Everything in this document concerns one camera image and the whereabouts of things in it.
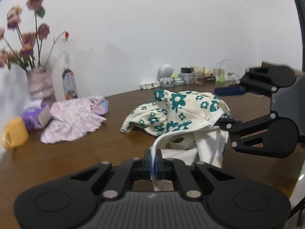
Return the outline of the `clear glass container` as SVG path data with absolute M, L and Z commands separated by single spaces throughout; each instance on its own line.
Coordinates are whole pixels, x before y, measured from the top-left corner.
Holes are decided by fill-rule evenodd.
M 202 85 L 204 83 L 205 67 L 193 67 L 193 84 Z

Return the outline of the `cream teal floral garment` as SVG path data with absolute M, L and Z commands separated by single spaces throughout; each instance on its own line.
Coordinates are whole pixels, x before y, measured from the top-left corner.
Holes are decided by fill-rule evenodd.
M 156 90 L 153 96 L 155 102 L 135 108 L 120 131 L 138 127 L 156 136 L 150 148 L 153 158 L 160 150 L 164 159 L 179 159 L 186 165 L 203 161 L 221 168 L 229 134 L 216 122 L 231 118 L 227 104 L 212 93 L 195 91 Z

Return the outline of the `white power strip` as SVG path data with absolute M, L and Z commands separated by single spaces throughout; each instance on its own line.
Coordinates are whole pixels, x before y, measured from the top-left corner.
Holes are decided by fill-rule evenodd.
M 154 82 L 150 82 L 150 83 L 142 83 L 140 84 L 140 88 L 142 90 L 150 90 L 153 88 L 158 88 L 160 87 L 160 82 L 159 81 L 154 81 Z

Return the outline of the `yellow mug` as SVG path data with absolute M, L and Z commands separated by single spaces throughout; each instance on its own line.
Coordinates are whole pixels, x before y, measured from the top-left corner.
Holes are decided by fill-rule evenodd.
M 16 117 L 4 125 L 2 144 L 6 150 L 23 146 L 28 139 L 29 134 L 22 117 Z

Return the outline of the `pink patterned vase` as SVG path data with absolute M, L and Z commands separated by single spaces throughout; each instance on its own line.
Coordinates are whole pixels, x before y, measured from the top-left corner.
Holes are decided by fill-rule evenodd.
M 39 67 L 26 73 L 30 100 L 42 99 L 49 107 L 56 101 L 51 75 L 46 67 Z

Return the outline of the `green white small box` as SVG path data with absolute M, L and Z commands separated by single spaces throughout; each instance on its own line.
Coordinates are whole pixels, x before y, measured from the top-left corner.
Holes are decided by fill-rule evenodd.
M 184 85 L 184 80 L 180 76 L 173 76 L 173 83 L 175 86 Z

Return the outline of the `pink floral garment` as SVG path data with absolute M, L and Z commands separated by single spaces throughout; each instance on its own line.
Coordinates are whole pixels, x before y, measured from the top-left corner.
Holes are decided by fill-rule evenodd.
M 96 114 L 103 101 L 105 98 L 102 96 L 91 96 L 53 103 L 50 109 L 53 120 L 41 134 L 41 142 L 54 144 L 75 141 L 89 132 L 96 131 L 107 121 L 100 114 Z

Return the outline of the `black lid jar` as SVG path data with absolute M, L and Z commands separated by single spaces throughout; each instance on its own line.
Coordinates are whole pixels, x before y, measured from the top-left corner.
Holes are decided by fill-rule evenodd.
M 194 68 L 193 67 L 181 67 L 178 75 L 185 84 L 193 84 L 194 82 Z

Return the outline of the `dried pink flowers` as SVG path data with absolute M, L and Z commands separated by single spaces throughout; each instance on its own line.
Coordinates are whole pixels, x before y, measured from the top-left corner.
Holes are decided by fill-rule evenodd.
M 26 7 L 29 11 L 33 12 L 35 20 L 34 31 L 21 32 L 21 15 L 22 7 L 15 5 L 8 10 L 6 15 L 7 28 L 1 27 L 1 41 L 6 45 L 6 48 L 1 48 L 1 68 L 12 69 L 12 65 L 17 65 L 25 72 L 38 69 L 46 66 L 49 62 L 50 56 L 58 40 L 65 43 L 69 39 L 69 33 L 63 31 L 57 37 L 53 38 L 53 44 L 47 56 L 46 63 L 41 61 L 42 45 L 47 40 L 50 34 L 50 26 L 46 23 L 38 23 L 38 19 L 43 19 L 46 10 L 43 6 L 44 0 L 27 0 Z M 21 48 L 14 50 L 8 40 L 5 38 L 5 31 L 15 31 L 17 33 Z

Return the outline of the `purple tissue pack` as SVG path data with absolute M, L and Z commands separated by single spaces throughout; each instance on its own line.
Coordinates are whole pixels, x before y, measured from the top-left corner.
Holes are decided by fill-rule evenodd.
M 21 113 L 24 125 L 28 131 L 44 129 L 51 121 L 49 105 L 43 99 L 27 103 Z

